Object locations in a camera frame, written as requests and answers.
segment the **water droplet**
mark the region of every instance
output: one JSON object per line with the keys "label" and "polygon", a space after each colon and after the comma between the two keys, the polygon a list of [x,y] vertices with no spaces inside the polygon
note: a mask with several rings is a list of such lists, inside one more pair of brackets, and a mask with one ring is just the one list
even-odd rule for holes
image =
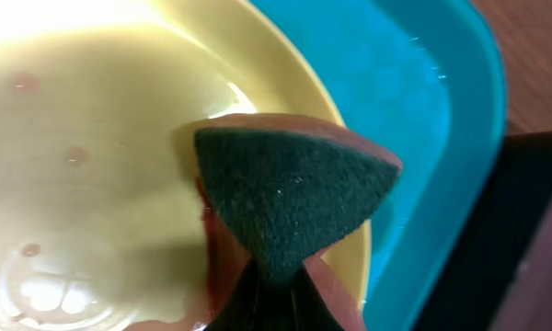
{"label": "water droplet", "polygon": [[84,147],[70,147],[65,154],[65,162],[71,166],[80,166],[88,160],[88,150]]}
{"label": "water droplet", "polygon": [[28,244],[22,249],[22,255],[25,257],[35,257],[40,253],[40,245]]}
{"label": "water droplet", "polygon": [[25,72],[14,74],[9,80],[10,87],[16,93],[35,91],[40,86],[40,79],[35,74]]}

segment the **blue plate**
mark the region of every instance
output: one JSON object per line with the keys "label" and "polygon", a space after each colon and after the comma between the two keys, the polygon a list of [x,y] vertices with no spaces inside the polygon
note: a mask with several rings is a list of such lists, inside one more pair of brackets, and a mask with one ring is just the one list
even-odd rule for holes
{"label": "blue plate", "polygon": [[408,330],[495,160],[500,56],[466,0],[252,0],[311,63],[354,131],[405,171],[373,217],[364,319]]}

